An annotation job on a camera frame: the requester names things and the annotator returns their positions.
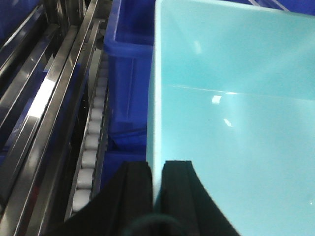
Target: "plastic bin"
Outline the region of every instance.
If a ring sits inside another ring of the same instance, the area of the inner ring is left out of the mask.
[[[118,146],[116,134],[146,130],[154,4],[154,0],[114,0],[109,16],[104,39],[111,68],[109,135]]]
[[[114,141],[119,150],[146,151],[146,129],[134,130],[127,133],[112,133],[111,139]]]
[[[315,1],[314,0],[279,0],[288,10],[315,15]]]
[[[0,44],[30,14],[39,0],[0,1]]]
[[[315,17],[156,3],[147,160],[191,160],[243,236],[315,233]]]
[[[145,161],[144,153],[107,151],[104,156],[101,187],[103,187],[125,161]]]

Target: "white roller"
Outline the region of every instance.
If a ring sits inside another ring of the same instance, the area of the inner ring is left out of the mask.
[[[77,188],[92,188],[94,169],[80,169],[78,173]]]
[[[82,153],[82,168],[94,168],[96,163],[96,150],[85,150]]]
[[[97,86],[95,94],[96,94],[96,96],[105,97],[106,87],[105,86]]]
[[[97,150],[99,135],[88,134],[85,138],[85,149]]]
[[[94,97],[93,107],[101,108],[103,110],[103,108],[104,108],[104,98],[103,97],[97,97],[97,96]]]
[[[103,118],[103,109],[101,109],[101,108],[92,108],[91,120],[102,120],[102,118]]]
[[[91,190],[88,189],[76,189],[73,196],[74,212],[81,210],[90,201]]]
[[[88,133],[89,134],[100,134],[100,125],[102,120],[91,120],[89,122]]]

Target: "dark object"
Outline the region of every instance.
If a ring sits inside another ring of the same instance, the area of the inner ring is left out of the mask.
[[[152,176],[146,162],[124,163],[81,211],[45,236],[116,236],[152,211]],[[149,236],[150,229],[141,231]]]
[[[125,161],[135,162],[145,160],[146,155],[144,153],[107,151],[104,156],[101,186],[108,183]]]
[[[174,226],[180,236],[187,236],[184,227],[176,220],[174,217],[166,214],[157,214],[152,213],[148,215],[144,215],[134,220],[125,230],[123,236],[133,236],[135,232],[138,232],[138,229],[141,229],[148,225],[158,224],[158,223],[166,223]]]
[[[196,175],[191,161],[167,161],[163,168],[161,211],[185,226],[188,236],[238,236]],[[178,236],[168,225],[166,236]]]

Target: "stainless steel rail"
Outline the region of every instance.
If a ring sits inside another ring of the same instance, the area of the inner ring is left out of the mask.
[[[97,28],[98,28],[99,24],[100,24],[100,21],[97,20],[95,22],[95,24],[94,24],[94,27],[97,26]],[[96,34],[93,33],[93,36],[94,36],[94,39],[96,39],[97,32],[96,32]],[[95,96],[96,85],[97,85],[97,81],[95,80],[93,92],[92,92],[92,95],[91,95],[91,102],[89,104],[89,111],[88,111],[88,117],[87,117],[87,120],[86,120],[86,124],[88,124],[89,121],[90,121],[90,115],[91,115],[91,110],[92,110],[92,107],[93,107],[93,98]],[[73,180],[72,180],[71,190],[70,190],[69,199],[68,199],[68,203],[67,203],[67,208],[66,208],[66,212],[65,212],[65,220],[67,220],[71,216],[71,213],[72,213],[73,195],[74,195],[74,191],[76,189],[76,182],[77,182],[78,172],[79,172],[79,170],[81,168],[82,152],[83,152],[83,149],[84,149],[83,145],[85,143],[85,138],[86,138],[87,132],[88,132],[88,127],[86,125],[85,126],[85,130],[84,130],[84,134],[83,134],[83,138],[82,138],[82,142],[81,142],[81,147],[80,147],[80,152],[79,152],[79,156],[78,156],[75,172],[74,172],[74,177],[73,177]]]
[[[29,48],[47,26],[43,6],[37,7],[26,19],[24,26],[4,43],[0,49],[0,97],[9,82],[9,73],[15,69],[21,58],[26,58]]]
[[[38,83],[38,71],[44,70],[49,57],[53,53],[53,48],[58,47],[57,29],[57,25],[49,26],[0,98],[0,149],[3,148],[11,134],[26,102],[34,94],[34,85]]]
[[[51,158],[44,175],[42,187],[40,189],[26,233],[27,236],[38,236],[42,234],[48,224],[56,190],[61,180],[61,173],[65,162],[68,143],[73,132],[76,114],[78,113],[83,89],[87,81],[86,74],[90,68],[98,27],[99,20],[94,22],[86,48],[84,51],[81,51],[84,53],[84,55],[80,65],[79,73],[76,78],[77,86],[71,94],[71,100],[67,105],[68,108],[64,115],[67,117],[67,119],[63,120],[63,123],[60,127],[60,134],[56,143],[54,144],[54,146],[58,148],[55,148],[51,154],[51,156],[54,158]]]
[[[7,170],[7,176],[12,175],[9,179],[7,179],[10,184],[6,187],[6,194],[10,191],[23,160],[26,159],[26,162],[18,179],[16,180],[16,184],[14,185],[10,199],[4,210],[2,220],[0,222],[0,235],[17,235],[23,223],[26,211],[30,210],[28,209],[28,205],[34,191],[34,187],[35,185],[36,187],[39,186],[37,176],[42,164],[42,152],[47,142],[47,139],[45,140],[44,138],[45,136],[50,135],[50,132],[48,131],[47,133],[44,133],[45,128],[47,127],[46,123],[53,123],[55,114],[51,114],[49,111],[45,113],[43,120],[45,123],[42,123],[39,128],[39,131],[41,132],[37,133],[35,142],[31,146],[31,152],[28,154],[28,158],[25,157],[51,95],[53,95],[53,97],[59,95],[57,90],[54,91],[54,87],[58,82],[61,70],[63,69],[64,62],[67,59],[68,53],[72,47],[76,33],[76,27],[70,28],[42,83],[41,88],[39,89],[39,92],[34,99],[28,115],[22,124],[22,128],[20,129],[20,132],[5,159],[10,162],[6,165],[7,168],[10,168]],[[54,108],[54,106],[55,105],[50,102],[48,108]]]

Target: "blue plastic crate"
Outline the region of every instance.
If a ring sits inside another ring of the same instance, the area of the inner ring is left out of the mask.
[[[303,14],[315,15],[314,0],[278,0],[288,10]]]
[[[104,49],[109,55],[111,68],[109,135],[115,142],[122,132],[146,130],[154,3],[154,0],[113,1]]]
[[[146,129],[133,130],[130,132],[113,133],[111,139],[119,150],[145,151],[147,142]]]
[[[130,153],[121,151],[108,151],[104,156],[101,187],[103,187],[116,173],[125,161],[145,161],[144,153]]]
[[[0,1],[0,44],[19,26],[39,0]]]

